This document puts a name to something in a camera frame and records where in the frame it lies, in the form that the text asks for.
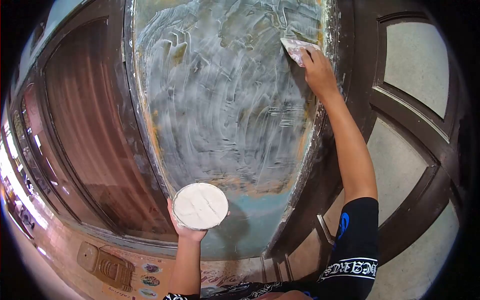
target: left hand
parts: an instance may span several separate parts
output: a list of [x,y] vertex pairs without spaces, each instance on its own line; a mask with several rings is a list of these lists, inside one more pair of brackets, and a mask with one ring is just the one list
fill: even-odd
[[168,203],[168,206],[167,206],[168,212],[170,213],[170,219],[172,220],[173,227],[175,228],[175,231],[178,233],[179,238],[185,238],[187,240],[200,242],[204,238],[205,234],[207,234],[208,230],[194,230],[185,226],[179,226],[177,223],[177,220],[173,217],[173,214],[172,214],[172,200],[168,198],[167,203]]

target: right hand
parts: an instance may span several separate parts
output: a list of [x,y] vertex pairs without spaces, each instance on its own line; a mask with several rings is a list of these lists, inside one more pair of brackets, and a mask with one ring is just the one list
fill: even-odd
[[326,101],[339,94],[332,64],[320,50],[312,46],[307,46],[306,49],[300,48],[300,52],[305,65],[305,81],[325,105]]

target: menu poster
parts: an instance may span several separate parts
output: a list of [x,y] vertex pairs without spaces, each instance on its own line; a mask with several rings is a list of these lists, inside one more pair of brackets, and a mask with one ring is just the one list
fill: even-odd
[[102,293],[110,299],[163,299],[167,295],[168,281],[175,264],[174,260],[136,254],[109,246],[102,248],[102,250],[124,258],[135,265],[131,292],[125,292],[108,284],[103,284]]

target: white plaster smear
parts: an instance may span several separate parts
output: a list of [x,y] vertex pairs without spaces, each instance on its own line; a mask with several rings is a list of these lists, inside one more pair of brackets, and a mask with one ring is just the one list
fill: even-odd
[[197,230],[209,229],[227,216],[227,197],[214,185],[189,184],[173,198],[172,213],[180,225]]

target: scraper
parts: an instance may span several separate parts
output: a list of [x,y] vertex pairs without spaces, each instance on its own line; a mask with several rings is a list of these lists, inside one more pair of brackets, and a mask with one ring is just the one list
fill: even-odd
[[312,43],[302,42],[302,41],[289,39],[289,38],[281,38],[280,41],[282,42],[283,46],[287,50],[288,55],[290,55],[290,57],[302,68],[305,68],[305,65],[303,64],[303,61],[301,59],[300,48],[306,48],[307,46],[312,46],[322,51],[322,49],[318,45],[315,45]]

